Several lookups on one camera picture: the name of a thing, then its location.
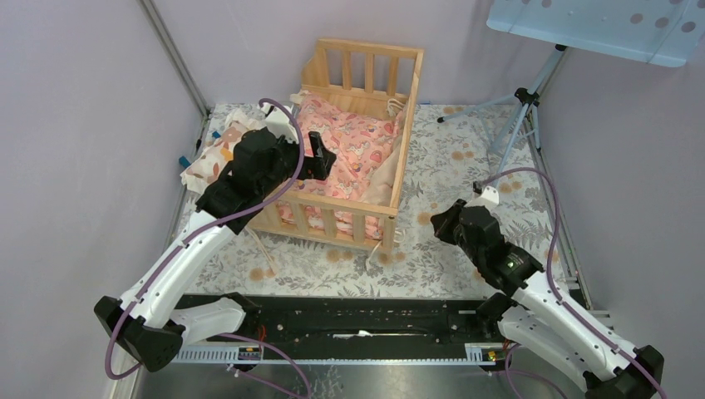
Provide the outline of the pink patterned bed cushion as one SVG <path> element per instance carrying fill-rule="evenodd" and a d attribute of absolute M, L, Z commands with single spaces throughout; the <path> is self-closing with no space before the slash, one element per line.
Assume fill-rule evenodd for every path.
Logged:
<path fill-rule="evenodd" d="M 388 206 L 401 152 L 407 108 L 387 102 L 391 120 L 343 111 L 311 91 L 292 96 L 299 106 L 297 122 L 304 134 L 321 134 L 337 155 L 325 181 L 298 181 L 291 190 L 366 204 Z"/>

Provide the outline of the wooden pet bed frame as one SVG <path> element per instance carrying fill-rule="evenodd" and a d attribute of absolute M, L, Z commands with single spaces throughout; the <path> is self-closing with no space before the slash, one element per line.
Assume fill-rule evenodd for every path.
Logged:
<path fill-rule="evenodd" d="M 304 131 L 337 155 L 325 182 L 295 185 L 254 229 L 355 249 L 392 250 L 424 51 L 317 40 L 294 97 Z"/>

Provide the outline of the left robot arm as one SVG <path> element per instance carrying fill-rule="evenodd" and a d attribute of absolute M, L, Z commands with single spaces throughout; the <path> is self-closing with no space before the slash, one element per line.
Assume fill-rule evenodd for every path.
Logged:
<path fill-rule="evenodd" d="M 178 308 L 185 290 L 205 264 L 241 233 L 249 221 L 299 180 L 326 180 L 336 155 L 320 133 L 301 140 L 277 137 L 268 129 L 248 131 L 233 149 L 233 159 L 209 184 L 185 227 L 150 270 L 120 297 L 102 297 L 94 313 L 111 340 L 105 367 L 112 379 L 126 377 L 111 370 L 112 353 L 120 346 L 141 367 L 157 372 L 181 348 L 222 333 L 246 342 L 258 320 L 236 300 L 221 297 L 192 308 Z"/>

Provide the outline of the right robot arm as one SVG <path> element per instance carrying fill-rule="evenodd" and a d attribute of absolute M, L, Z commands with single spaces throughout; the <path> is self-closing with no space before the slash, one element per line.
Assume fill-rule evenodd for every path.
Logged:
<path fill-rule="evenodd" d="M 434 235 L 455 245 L 497 292 L 476 329 L 487 342 L 503 337 L 569 377 L 587 398 L 661 394 L 664 358 L 636 347 L 564 294 L 529 252 L 507 241 L 485 206 L 462 199 L 430 218 Z"/>

